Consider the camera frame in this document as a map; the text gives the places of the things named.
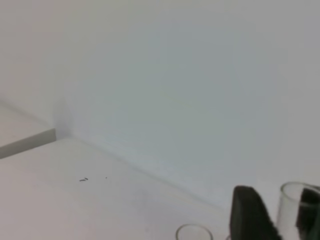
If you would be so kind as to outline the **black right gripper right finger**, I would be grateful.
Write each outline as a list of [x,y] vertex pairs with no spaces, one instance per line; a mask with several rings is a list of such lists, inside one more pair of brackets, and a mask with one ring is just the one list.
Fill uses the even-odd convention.
[[303,188],[298,208],[296,228],[300,240],[320,239],[320,188]]

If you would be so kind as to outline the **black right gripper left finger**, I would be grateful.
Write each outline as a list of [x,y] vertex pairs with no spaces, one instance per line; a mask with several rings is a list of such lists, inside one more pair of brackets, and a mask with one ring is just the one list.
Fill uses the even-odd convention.
[[280,240],[268,210],[259,193],[250,186],[233,189],[229,219],[232,240]]

